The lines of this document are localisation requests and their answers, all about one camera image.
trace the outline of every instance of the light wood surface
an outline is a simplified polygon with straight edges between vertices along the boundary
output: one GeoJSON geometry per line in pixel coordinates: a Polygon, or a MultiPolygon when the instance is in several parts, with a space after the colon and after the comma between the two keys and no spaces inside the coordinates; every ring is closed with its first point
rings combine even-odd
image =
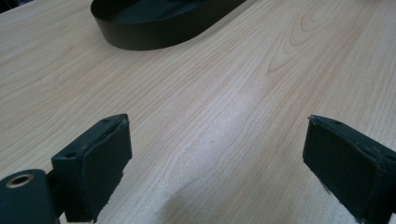
{"type": "Polygon", "coordinates": [[[247,0],[152,51],[110,46],[91,2],[0,15],[0,178],[127,113],[134,157],[98,223],[355,223],[303,163],[306,118],[396,149],[396,1],[247,0]]]}

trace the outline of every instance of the clamp jaw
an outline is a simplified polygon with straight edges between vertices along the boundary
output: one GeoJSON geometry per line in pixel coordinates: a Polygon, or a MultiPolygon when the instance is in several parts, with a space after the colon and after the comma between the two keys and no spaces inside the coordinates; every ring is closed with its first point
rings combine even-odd
{"type": "Polygon", "coordinates": [[[102,119],[52,157],[53,170],[25,170],[0,181],[0,223],[96,221],[132,158],[126,114],[102,119]]]}

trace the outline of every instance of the black plastic part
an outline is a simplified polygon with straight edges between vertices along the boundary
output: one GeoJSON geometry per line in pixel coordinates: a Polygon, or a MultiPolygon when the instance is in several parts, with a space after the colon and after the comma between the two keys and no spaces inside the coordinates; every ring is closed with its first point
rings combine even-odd
{"type": "Polygon", "coordinates": [[[93,0],[105,39],[121,49],[161,49],[187,41],[246,0],[93,0]]]}
{"type": "Polygon", "coordinates": [[[396,204],[394,151],[337,120],[311,116],[303,157],[359,222],[389,222],[396,204]]]}
{"type": "Polygon", "coordinates": [[[0,182],[0,223],[59,223],[43,171],[25,170],[0,182]]]}
{"type": "Polygon", "coordinates": [[[67,220],[96,221],[131,158],[126,114],[99,121],[56,154],[52,165],[55,178],[67,188],[67,220]]]}
{"type": "Polygon", "coordinates": [[[55,216],[59,217],[70,204],[67,188],[65,183],[56,179],[53,170],[47,174],[47,181],[49,184],[49,191],[52,196],[55,216]]]}

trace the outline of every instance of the wood grain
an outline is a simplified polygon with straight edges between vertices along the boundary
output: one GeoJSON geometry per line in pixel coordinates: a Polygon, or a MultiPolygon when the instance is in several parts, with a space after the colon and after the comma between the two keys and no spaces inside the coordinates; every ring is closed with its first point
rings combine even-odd
{"type": "Polygon", "coordinates": [[[303,163],[306,118],[396,148],[395,1],[247,0],[151,51],[110,46],[91,2],[0,15],[0,178],[128,113],[134,158],[98,223],[355,222],[303,163]]]}

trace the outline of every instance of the curved black object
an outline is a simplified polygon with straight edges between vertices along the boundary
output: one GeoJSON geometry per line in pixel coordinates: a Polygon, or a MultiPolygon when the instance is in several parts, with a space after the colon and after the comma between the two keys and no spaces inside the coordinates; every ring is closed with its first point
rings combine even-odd
{"type": "Polygon", "coordinates": [[[187,41],[246,0],[93,0],[105,39],[121,49],[161,49],[187,41]]]}

